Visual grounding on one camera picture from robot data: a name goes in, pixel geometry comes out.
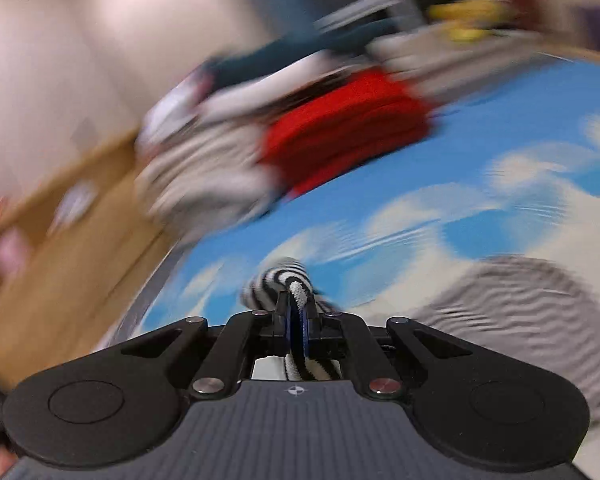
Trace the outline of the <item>cream folded blanket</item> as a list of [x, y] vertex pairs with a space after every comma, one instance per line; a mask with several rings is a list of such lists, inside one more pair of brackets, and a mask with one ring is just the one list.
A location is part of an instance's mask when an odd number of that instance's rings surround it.
[[268, 127], [369, 65], [318, 51], [221, 90], [198, 67], [140, 126], [135, 191], [144, 214], [183, 242], [262, 216], [284, 192], [278, 170], [261, 160]]

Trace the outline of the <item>wooden bed frame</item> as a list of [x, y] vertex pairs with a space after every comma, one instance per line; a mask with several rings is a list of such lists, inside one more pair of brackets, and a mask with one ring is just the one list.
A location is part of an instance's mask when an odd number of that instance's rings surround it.
[[172, 248], [137, 205], [135, 138], [95, 148], [1, 216], [1, 388], [95, 350]]

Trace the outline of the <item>red folded fleece blanket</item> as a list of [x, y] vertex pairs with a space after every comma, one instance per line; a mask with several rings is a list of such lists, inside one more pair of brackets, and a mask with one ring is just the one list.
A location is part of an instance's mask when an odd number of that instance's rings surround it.
[[430, 104], [404, 82], [369, 68], [283, 115], [268, 129], [262, 164], [293, 196], [306, 194], [430, 133]]

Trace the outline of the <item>yellow plush toys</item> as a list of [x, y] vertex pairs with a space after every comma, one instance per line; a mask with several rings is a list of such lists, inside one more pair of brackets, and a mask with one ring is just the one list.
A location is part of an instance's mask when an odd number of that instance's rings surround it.
[[430, 6], [427, 15], [434, 22], [443, 24], [442, 29], [449, 40], [470, 44], [483, 40], [493, 29], [509, 23], [515, 10], [504, 0], [457, 0]]

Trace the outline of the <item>white window ledge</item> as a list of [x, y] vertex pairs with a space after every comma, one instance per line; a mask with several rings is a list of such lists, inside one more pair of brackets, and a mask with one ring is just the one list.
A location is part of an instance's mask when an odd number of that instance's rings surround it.
[[368, 55], [420, 98], [445, 104], [564, 58], [548, 52], [536, 32], [500, 30], [472, 44], [458, 44], [441, 24], [373, 40]]

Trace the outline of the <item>grey white striped garment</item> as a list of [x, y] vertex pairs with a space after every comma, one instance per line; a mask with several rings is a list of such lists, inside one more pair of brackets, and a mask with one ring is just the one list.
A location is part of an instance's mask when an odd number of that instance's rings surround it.
[[567, 378], [600, 425], [600, 297], [562, 266], [487, 258], [410, 317]]

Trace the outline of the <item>dark teal shark plush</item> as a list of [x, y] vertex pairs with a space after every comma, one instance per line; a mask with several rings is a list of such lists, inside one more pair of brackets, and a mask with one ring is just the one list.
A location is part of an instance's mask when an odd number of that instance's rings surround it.
[[385, 18], [350, 29], [283, 36], [248, 53], [208, 58], [204, 62], [204, 73], [211, 77], [211, 91], [218, 91], [274, 74], [320, 51], [341, 56], [363, 55], [366, 46], [374, 39], [396, 34], [398, 31], [396, 23]]

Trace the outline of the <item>blue white patterned bedsheet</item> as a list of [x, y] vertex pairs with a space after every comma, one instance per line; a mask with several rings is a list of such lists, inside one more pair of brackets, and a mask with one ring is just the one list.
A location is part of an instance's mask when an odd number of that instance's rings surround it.
[[[600, 63], [541, 67], [434, 119], [428, 140], [171, 254], [116, 339], [187, 315], [221, 324], [245, 282], [283, 257], [370, 324], [410, 316], [498, 256], [548, 260], [600, 297]], [[600, 425], [576, 462], [600, 479]]]

